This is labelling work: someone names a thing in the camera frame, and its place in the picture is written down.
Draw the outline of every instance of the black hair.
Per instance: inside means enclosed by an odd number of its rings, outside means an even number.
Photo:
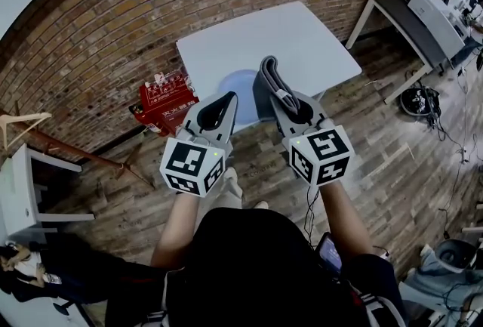
[[[18,251],[11,248],[10,246],[0,246],[0,256],[3,256],[7,260],[17,256]]]

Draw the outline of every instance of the wooden floor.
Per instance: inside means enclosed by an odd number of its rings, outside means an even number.
[[[367,224],[375,245],[389,249],[398,275],[417,260],[420,248],[442,240],[445,213],[439,211],[451,197],[461,155],[449,139],[441,142],[438,133],[425,121],[402,114],[396,102],[383,102],[395,85],[404,81],[405,72],[419,69],[422,63],[395,32],[358,42],[351,50],[363,68],[356,78],[329,90],[322,99],[327,113],[342,124],[355,148],[352,173],[343,181],[355,207]],[[463,143],[465,137],[465,94],[456,73],[449,69],[443,77],[433,72],[423,82],[440,95],[441,123],[451,137]],[[476,134],[483,159],[482,101],[483,77],[468,73],[466,96],[466,146],[473,148]],[[114,160],[128,157],[142,140],[135,137],[105,154]],[[307,210],[307,185],[294,177],[284,159],[281,140],[274,124],[260,124],[236,134],[234,167],[245,192],[246,207],[266,200],[300,229]],[[174,192],[158,172],[165,140],[149,134],[143,139],[134,166],[156,186],[150,191],[131,176],[114,180],[115,171],[87,164],[75,182],[72,193],[58,206],[64,212],[92,211],[96,220],[71,224],[66,230],[79,234],[93,247],[121,256],[128,261],[147,264],[168,217]],[[481,198],[476,150],[471,162],[460,168],[451,206],[448,228],[452,236],[469,224],[475,202]],[[328,230],[321,201],[315,205],[316,219],[312,242]]]

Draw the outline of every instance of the wooden pole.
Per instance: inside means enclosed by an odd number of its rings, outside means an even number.
[[[6,113],[4,110],[2,110],[0,108],[0,116],[1,115],[8,115],[8,113]],[[11,124],[14,125],[16,128],[18,128],[21,131],[25,131],[26,129],[29,128],[29,125],[27,125],[24,122],[12,122]],[[48,136],[47,134],[44,134],[41,131],[31,130],[31,131],[28,132],[28,134],[32,135],[36,139],[41,140],[42,142],[49,143],[49,146],[58,147],[60,150],[64,150],[64,151],[67,151],[68,153],[72,153],[74,155],[77,155],[77,156],[81,156],[83,158],[90,159],[91,161],[97,162],[97,163],[99,163],[101,165],[105,165],[105,166],[110,166],[110,167],[113,167],[113,168],[117,168],[118,170],[121,170],[123,168],[126,168],[137,179],[141,180],[147,186],[149,186],[152,189],[154,189],[154,186],[152,184],[150,184],[146,180],[142,179],[139,175],[136,175],[130,169],[129,165],[125,165],[124,163],[117,163],[117,162],[111,161],[111,160],[106,159],[106,158],[102,158],[101,156],[97,156],[97,155],[94,155],[94,154],[91,154],[91,153],[86,153],[85,151],[80,150],[77,147],[70,146],[67,143],[61,142],[60,140],[57,140],[57,139],[55,139],[53,137],[50,137],[50,136]]]

